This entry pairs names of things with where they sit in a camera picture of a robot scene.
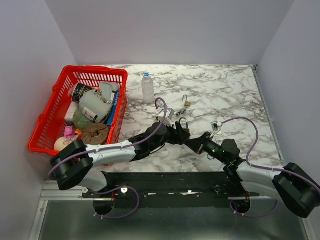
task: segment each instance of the white wall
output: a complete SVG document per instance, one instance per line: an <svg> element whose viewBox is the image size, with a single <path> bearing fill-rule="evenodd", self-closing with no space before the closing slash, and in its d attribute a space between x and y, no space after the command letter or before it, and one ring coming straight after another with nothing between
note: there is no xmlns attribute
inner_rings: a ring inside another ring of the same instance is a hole
<svg viewBox="0 0 320 240"><path fill-rule="evenodd" d="M46 0L80 64L257 64L294 0Z"/></svg>
<svg viewBox="0 0 320 240"><path fill-rule="evenodd" d="M0 31L0 239L24 240L50 159L27 144L62 68L76 61L44 0L2 0Z"/></svg>
<svg viewBox="0 0 320 240"><path fill-rule="evenodd" d="M319 0L295 0L257 73L285 160L320 183ZM310 218L320 239L320 207Z"/></svg>

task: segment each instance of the marble surface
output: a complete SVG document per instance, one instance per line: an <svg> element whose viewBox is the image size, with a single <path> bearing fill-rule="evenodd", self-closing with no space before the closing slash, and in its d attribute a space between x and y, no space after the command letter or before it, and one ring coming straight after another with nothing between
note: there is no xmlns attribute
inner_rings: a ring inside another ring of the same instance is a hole
<svg viewBox="0 0 320 240"><path fill-rule="evenodd" d="M169 108L180 110L183 95L191 106L184 117L189 121L191 138L211 132L210 122L234 117L247 117L259 130L259 141L249 160L268 166L281 165L280 157L250 66L247 65L108 65L128 72L126 84L128 105L119 141L143 133L156 120L154 104L145 104L141 81L144 72L154 80L156 97L162 97ZM235 139L245 158L256 137L253 126L245 120L223 125L221 134L214 137L218 144ZM135 162L121 162L101 167L106 172L214 172L224 165L209 160L207 154L197 155L186 146L166 144L149 157Z"/></svg>

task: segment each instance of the plastic basket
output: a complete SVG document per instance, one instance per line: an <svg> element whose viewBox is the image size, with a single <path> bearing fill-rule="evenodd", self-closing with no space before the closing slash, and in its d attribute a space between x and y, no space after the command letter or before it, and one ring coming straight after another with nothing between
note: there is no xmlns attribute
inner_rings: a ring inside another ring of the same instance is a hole
<svg viewBox="0 0 320 240"><path fill-rule="evenodd" d="M82 83L98 88L99 82L118 83L120 85L119 100L106 144L117 143L127 107L128 73L123 69L112 69L103 66L66 66L62 70L56 84L52 87L52 96L46 108L38 117L38 121L28 149L32 152L46 153L51 156L58 154L54 150L55 142L64 136L65 115L72 101L68 95L69 89L75 84Z"/></svg>

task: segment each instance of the blue object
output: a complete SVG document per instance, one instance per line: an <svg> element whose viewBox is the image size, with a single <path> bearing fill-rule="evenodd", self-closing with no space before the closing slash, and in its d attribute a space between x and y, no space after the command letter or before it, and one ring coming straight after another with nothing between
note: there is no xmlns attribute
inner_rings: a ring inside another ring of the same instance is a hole
<svg viewBox="0 0 320 240"><path fill-rule="evenodd" d="M119 91L116 91L114 94L114 99L113 99L113 106L111 108L110 114L108 119L104 122L105 125L111 127L112 122L114 121L115 114L116 114L116 109L118 105L118 100L119 100Z"/></svg>

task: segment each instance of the plastic bottle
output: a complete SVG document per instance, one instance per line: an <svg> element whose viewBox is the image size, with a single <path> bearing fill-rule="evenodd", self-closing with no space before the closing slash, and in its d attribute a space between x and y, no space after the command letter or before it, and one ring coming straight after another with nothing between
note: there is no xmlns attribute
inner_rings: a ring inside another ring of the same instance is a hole
<svg viewBox="0 0 320 240"><path fill-rule="evenodd" d="M155 100L154 81L150 77L150 73L145 72L142 79L143 101L147 104Z"/></svg>

